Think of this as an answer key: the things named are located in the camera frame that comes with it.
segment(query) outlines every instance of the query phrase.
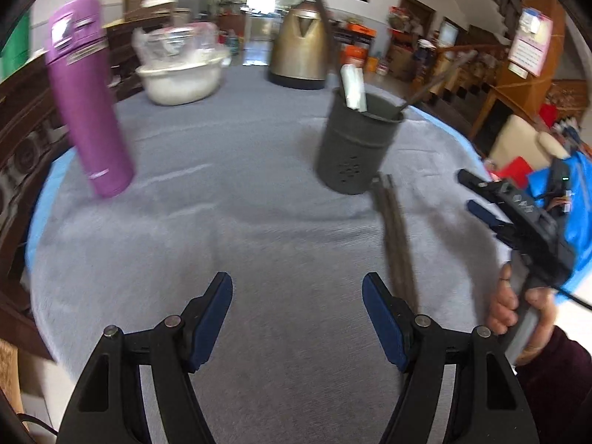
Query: finger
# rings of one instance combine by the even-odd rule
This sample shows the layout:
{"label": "finger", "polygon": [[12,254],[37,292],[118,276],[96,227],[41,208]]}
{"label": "finger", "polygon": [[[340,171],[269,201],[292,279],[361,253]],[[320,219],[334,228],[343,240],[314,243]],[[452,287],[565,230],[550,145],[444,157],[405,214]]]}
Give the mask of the finger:
{"label": "finger", "polygon": [[489,327],[492,330],[492,332],[494,334],[497,334],[498,336],[502,336],[506,332],[508,332],[507,326],[505,326],[500,321],[498,321],[498,319],[492,316],[489,316],[487,319],[487,327]]}
{"label": "finger", "polygon": [[501,270],[499,271],[499,278],[502,280],[510,280],[512,277],[512,267],[510,266],[510,262],[506,262],[502,265]]}
{"label": "finger", "polygon": [[557,318],[557,306],[555,296],[548,287],[537,287],[526,292],[526,301],[535,309],[541,311],[540,326],[552,326]]}
{"label": "finger", "polygon": [[506,327],[514,326],[518,322],[516,313],[497,301],[491,303],[490,315]]}
{"label": "finger", "polygon": [[497,284],[495,300],[510,310],[516,310],[518,308],[518,296],[512,290],[510,282],[507,280],[500,280]]}

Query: green cloth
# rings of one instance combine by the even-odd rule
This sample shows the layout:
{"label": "green cloth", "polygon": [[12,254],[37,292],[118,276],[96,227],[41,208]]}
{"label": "green cloth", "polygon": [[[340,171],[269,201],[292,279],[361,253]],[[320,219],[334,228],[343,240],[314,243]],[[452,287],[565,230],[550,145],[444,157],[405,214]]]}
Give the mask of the green cloth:
{"label": "green cloth", "polygon": [[21,68],[29,58],[29,13],[26,12],[8,41],[0,56],[2,57],[2,78],[8,78]]}

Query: gray utensil holder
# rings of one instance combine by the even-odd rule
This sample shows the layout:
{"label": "gray utensil holder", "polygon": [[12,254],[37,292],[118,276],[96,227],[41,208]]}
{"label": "gray utensil holder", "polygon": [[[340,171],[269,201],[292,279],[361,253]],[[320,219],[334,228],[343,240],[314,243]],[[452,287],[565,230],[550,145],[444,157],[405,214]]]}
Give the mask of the gray utensil holder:
{"label": "gray utensil holder", "polygon": [[364,113],[352,110],[335,90],[315,170],[340,194],[359,195],[370,189],[403,121],[394,103],[375,94],[366,93],[366,107]]}

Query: black cable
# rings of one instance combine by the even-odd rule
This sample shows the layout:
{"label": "black cable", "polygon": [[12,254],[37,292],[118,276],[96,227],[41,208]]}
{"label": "black cable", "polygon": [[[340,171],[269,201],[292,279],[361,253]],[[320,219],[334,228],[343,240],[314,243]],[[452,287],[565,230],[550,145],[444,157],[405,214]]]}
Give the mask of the black cable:
{"label": "black cable", "polygon": [[575,295],[573,295],[572,293],[569,293],[567,290],[563,290],[561,287],[559,287],[558,285],[550,285],[549,287],[551,287],[552,289],[557,290],[557,292],[559,292],[561,295],[563,295],[564,297],[567,297],[569,300],[575,302],[576,304],[581,305],[582,307],[584,307],[586,310],[592,312],[592,305],[588,304],[588,302],[583,301],[582,299],[580,299],[579,297],[576,297]]}
{"label": "black cable", "polygon": [[57,430],[51,427],[51,425],[45,424],[45,422],[43,422],[41,419],[38,419],[34,416],[29,416],[29,414],[22,413],[17,414],[17,416],[21,420],[21,422],[31,422],[32,424],[36,424],[39,427],[45,429],[46,431],[51,432],[54,436],[57,436]]}

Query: orange box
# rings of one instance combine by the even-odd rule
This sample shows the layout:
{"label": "orange box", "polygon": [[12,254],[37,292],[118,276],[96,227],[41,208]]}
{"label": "orange box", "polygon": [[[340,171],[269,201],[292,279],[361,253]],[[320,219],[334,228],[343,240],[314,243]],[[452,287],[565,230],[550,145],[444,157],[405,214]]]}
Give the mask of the orange box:
{"label": "orange box", "polygon": [[373,30],[372,28],[368,28],[367,26],[355,25],[354,23],[348,23],[347,29],[352,32],[361,33],[362,35],[368,35],[368,37],[372,37],[372,38],[376,37],[376,35],[377,35],[376,30]]}
{"label": "orange box", "polygon": [[377,67],[378,59],[376,57],[369,57],[368,62],[366,63],[366,68],[364,68],[364,70],[373,73],[376,71]]}
{"label": "orange box", "polygon": [[342,65],[355,65],[356,67],[363,68],[366,57],[368,56],[368,50],[365,48],[356,47],[354,45],[346,45],[341,52],[341,63]]}

